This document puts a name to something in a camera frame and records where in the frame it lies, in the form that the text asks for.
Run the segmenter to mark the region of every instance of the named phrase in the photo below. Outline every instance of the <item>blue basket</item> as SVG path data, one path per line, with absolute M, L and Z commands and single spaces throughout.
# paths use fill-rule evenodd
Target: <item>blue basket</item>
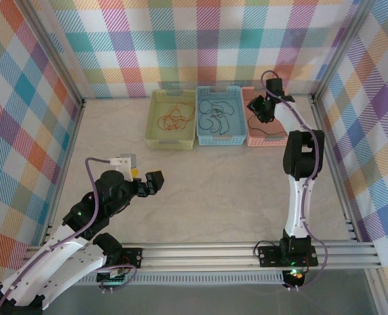
M 241 146 L 247 135 L 240 87 L 197 87 L 196 134 L 200 146 Z

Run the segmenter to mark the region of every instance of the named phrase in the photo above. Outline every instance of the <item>cable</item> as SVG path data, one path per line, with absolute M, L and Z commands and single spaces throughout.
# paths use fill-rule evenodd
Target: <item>cable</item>
M 309 272 L 309 258 L 307 258 L 307 256 L 305 257 L 305 260 L 306 260 L 306 271 L 303 273 L 303 274 L 307 274 Z
M 124 256 L 123 259 L 124 259 L 123 264 L 131 264 L 131 261 L 129 260 L 128 257 Z M 122 274 L 120 274 L 120 275 L 118 275 L 118 276 L 115 276 L 115 277 L 113 277 L 113 278 L 111 278 L 111 277 L 110 277 L 110 274 L 109 274 L 109 276 L 105 277 L 105 280 L 106 280 L 106 281 L 108 281 L 108 280 L 114 280 L 114 281 L 121 281 L 121 280 L 124 280 L 124 279 L 125 279 L 125 275 L 128 274 L 128 273 L 130 273 L 131 268 L 122 268 L 122 270 L 123 270 L 123 273 L 122 273 Z
M 181 110 L 178 105 L 190 106 L 192 108 L 192 113 L 188 118 L 182 115 Z M 161 116 L 157 120 L 157 126 L 166 131 L 175 130 L 175 129 L 185 129 L 189 121 L 193 120 L 195 116 L 195 106 L 188 103 L 177 103 L 176 105 L 170 107 L 167 111 L 167 114 Z
M 311 128 L 306 126 L 305 122 L 300 118 L 300 115 L 297 113 L 295 108 L 293 106 L 291 106 L 290 104 L 288 104 L 288 102 L 286 102 L 285 100 L 283 100 L 282 98 L 278 97 L 273 92 L 271 92 L 270 90 L 267 89 L 267 87 L 264 84 L 264 76 L 267 73 L 276 74 L 272 70 L 267 70 L 264 73 L 262 73 L 262 75 L 261 75 L 262 87 L 266 90 L 267 94 L 269 94 L 272 97 L 276 98 L 277 100 L 282 102 L 284 105 L 286 105 L 289 110 L 291 110 L 293 115 L 296 117 L 298 122 L 301 124 L 302 128 L 304 128 L 304 130 L 308 131 L 311 134 L 313 142 L 314 142 L 316 163 L 314 165 L 314 169 L 313 169 L 312 174 L 308 178 L 306 178 L 305 183 L 303 184 L 303 195 L 302 195 L 301 204 L 300 204 L 300 207 L 301 207 L 301 211 L 300 211 L 301 213 L 300 214 L 301 214 L 301 220 L 303 222 L 303 226 L 305 227 L 305 230 L 306 230 L 307 234 L 309 234 L 309 236 L 313 240 L 317 241 L 318 243 L 320 243 L 322 245 L 322 247 L 324 248 L 325 257 L 324 257 L 324 262 L 322 263 L 322 266 L 320 267 L 320 270 L 318 271 L 318 274 L 310 282 L 308 282 L 308 283 L 306 283 L 306 284 L 301 286 L 301 287 L 306 287 L 309 284 L 317 281 L 317 279 L 320 278 L 320 276 L 321 276 L 322 272 L 324 271 L 324 269 L 325 269 L 325 267 L 327 265 L 327 262 L 328 262 L 328 248 L 326 247 L 326 245 L 325 245 L 325 243 L 323 241 L 321 241 L 320 239 L 318 239 L 317 237 L 315 237 L 312 234 L 312 232 L 310 231 L 309 227 L 307 226 L 306 217 L 305 217 L 305 200 L 306 200 L 307 188 L 309 187 L 309 181 L 312 180 L 316 176 L 316 174 L 318 173 L 318 168 L 319 168 L 319 144 L 318 144 L 318 139 L 316 138 L 315 133 L 313 132 L 313 130 Z
M 101 162 L 101 163 L 109 163 L 109 161 L 107 159 L 97 159 L 95 157 L 88 157 L 86 160 L 85 160 L 85 166 L 86 166 L 86 170 L 87 170 L 87 174 L 89 176 L 89 179 L 90 179 L 90 183 L 91 183 L 91 186 L 93 188 L 93 194 L 95 196 L 95 212 L 93 213 L 93 216 L 91 218 L 91 220 L 83 227 L 81 228 L 80 230 L 78 230 L 76 233 L 72 234 L 71 236 L 68 236 L 67 238 L 64 238 L 62 241 L 52 245 L 52 246 L 49 246 L 49 249 L 48 250 L 45 250 L 43 251 L 42 253 L 40 253 L 23 271 L 22 273 L 15 279 L 15 281 L 13 281 L 10 285 L 10 287 L 7 289 L 7 291 L 4 293 L 4 296 L 1 298 L 0 300 L 0 309 L 1 307 L 3 306 L 5 300 L 7 300 L 7 297 L 9 296 L 9 294 L 11 293 L 11 288 L 12 287 L 16 287 L 17 284 L 21 281 L 21 279 L 30 271 L 30 269 L 33 268 L 33 266 L 38 262 L 40 261 L 47 253 L 50 253 L 51 251 L 53 251 L 54 249 L 56 249 L 58 246 L 61 246 L 63 245 L 64 243 L 72 240 L 73 238 L 79 236 L 81 233 L 83 233 L 84 231 L 86 231 L 93 223 L 94 221 L 96 220 L 96 217 L 97 217 L 97 214 L 98 214 L 98 210 L 99 210 L 99 200 L 98 200 L 98 194 L 97 194 L 97 188 L 96 188 L 96 184 L 95 184 L 95 180 L 93 179 L 93 176 L 91 174 L 91 171 L 90 171 L 90 167 L 89 167 L 89 161 L 96 161 L 96 162 Z
M 201 109 L 202 102 L 208 102 L 211 105 L 210 109 L 203 112 Z M 232 112 L 226 112 L 225 108 L 222 105 L 220 105 L 220 103 L 223 103 L 223 104 L 229 106 L 230 108 L 232 108 Z M 230 123 L 228 122 L 226 115 L 229 115 L 229 116 L 233 115 L 234 114 L 234 107 L 231 106 L 225 100 L 213 101 L 213 102 L 211 102 L 209 100 L 202 100 L 198 104 L 198 111 L 201 113 L 201 116 L 198 118 L 198 127 L 201 128 L 202 130 L 209 130 L 211 133 L 218 132 L 221 136 L 230 130 Z M 208 120 L 211 123 L 210 127 L 208 127 L 208 128 L 204 128 L 203 126 L 201 126 L 201 120 L 203 120 L 202 118 L 204 115 L 209 115 L 209 116 L 205 117 L 205 120 Z M 226 124 L 227 124 L 227 130 L 224 132 L 223 132 L 223 124 L 221 122 L 223 119 L 226 121 Z
M 251 125 L 249 124 L 249 121 L 250 121 L 252 118 L 254 118 L 254 117 L 256 117 L 256 116 L 255 116 L 255 115 L 252 115 L 252 116 L 248 119 L 248 127 L 249 127 L 249 129 L 252 129 L 252 130 L 259 130 L 259 131 L 261 131 L 262 133 L 265 133 L 267 136 L 275 136 L 275 135 L 280 135 L 280 134 L 282 134 L 282 133 L 284 133 L 284 134 L 286 135 L 286 132 L 285 132 L 285 131 L 280 131 L 279 133 L 268 133 L 268 132 L 266 132 L 266 131 L 264 131 L 264 130 L 262 130 L 262 129 L 260 129 L 260 128 L 251 127 Z
M 109 267 L 104 267 L 104 268 L 99 268 L 99 269 L 96 269 L 95 271 L 97 272 L 102 272 L 102 271 L 107 271 L 107 270 L 110 270 L 110 269 L 117 269 L 117 268 L 130 268 L 130 269 L 133 269 L 134 270 L 134 273 L 133 275 L 126 281 L 124 282 L 123 284 L 120 284 L 119 286 L 115 287 L 115 288 L 110 288 L 110 293 L 113 293 L 114 291 L 118 291 L 120 289 L 122 289 L 123 287 L 125 287 L 129 282 L 133 281 L 135 279 L 135 276 L 137 275 L 137 267 L 136 266 L 133 266 L 132 264 L 119 264 L 119 265 L 116 265 L 116 266 L 109 266 Z M 103 284 L 105 283 L 107 279 L 103 279 L 101 282 L 100 282 L 100 288 L 103 290 L 102 292 L 105 293 L 106 289 L 103 287 Z
M 263 243 L 263 242 L 265 242 L 265 243 L 270 243 L 270 244 L 272 244 L 272 246 L 275 246 L 275 247 L 277 247 L 277 245 L 275 245 L 274 243 L 272 243 L 271 241 L 266 241 L 266 240 L 262 240 L 262 241 L 259 241 L 258 243 L 257 243 L 257 245 L 255 245 L 255 247 L 253 248 L 253 255 L 255 256 L 255 257 L 258 257 L 258 255 L 257 255 L 257 248 L 258 248 L 258 245 L 260 244 L 260 243 Z

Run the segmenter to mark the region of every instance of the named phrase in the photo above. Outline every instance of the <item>white bracket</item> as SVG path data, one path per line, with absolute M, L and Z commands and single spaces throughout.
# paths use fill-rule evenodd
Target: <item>white bracket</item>
M 114 157 L 109 159 L 110 165 L 123 174 L 126 181 L 132 182 L 133 174 L 131 173 L 131 158 L 130 157 Z

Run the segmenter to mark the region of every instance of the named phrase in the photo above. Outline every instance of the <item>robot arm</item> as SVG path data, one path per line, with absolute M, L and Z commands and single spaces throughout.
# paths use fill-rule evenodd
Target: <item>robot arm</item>
M 98 213 L 92 225 L 73 237 L 94 217 L 95 195 L 89 192 L 71 208 L 49 241 L 18 272 L 0 283 L 0 314 L 42 314 L 55 298 L 86 274 L 102 266 L 123 264 L 124 256 L 139 257 L 128 263 L 140 266 L 142 249 L 131 249 L 137 253 L 130 256 L 107 233 L 98 235 L 93 244 L 87 243 L 108 226 L 110 218 L 123 211 L 134 196 L 145 198 L 156 194 L 162 188 L 163 175 L 161 171 L 147 173 L 146 182 L 133 178 L 134 155 L 109 162 L 116 170 L 104 172 L 95 182 Z
M 262 261 L 267 261 L 267 257 L 268 266 L 301 266 L 303 263 L 305 266 L 306 264 L 314 266 L 318 262 L 317 259 L 313 259 L 314 247 L 311 245 L 309 230 L 305 225 L 309 219 L 314 182 L 322 169 L 324 133 L 311 130 L 297 111 L 293 97 L 284 94 L 280 78 L 267 80 L 266 90 L 267 95 L 252 100 L 248 104 L 248 109 L 261 123 L 270 123 L 275 118 L 278 119 L 288 133 L 283 168 L 290 183 L 290 206 L 277 257 L 265 253 L 265 258 L 261 259 L 261 266 L 265 266 Z M 318 152 L 313 136 L 317 141 Z

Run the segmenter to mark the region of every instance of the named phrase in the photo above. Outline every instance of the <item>plaid wall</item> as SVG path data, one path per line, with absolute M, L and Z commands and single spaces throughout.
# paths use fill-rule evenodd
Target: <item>plaid wall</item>
M 13 0 L 0 0 L 0 280 L 46 219 L 77 106 Z
M 388 279 L 388 1 L 375 4 L 323 103 L 353 212 Z
M 33 0 L 81 93 L 197 85 L 316 89 L 359 0 Z

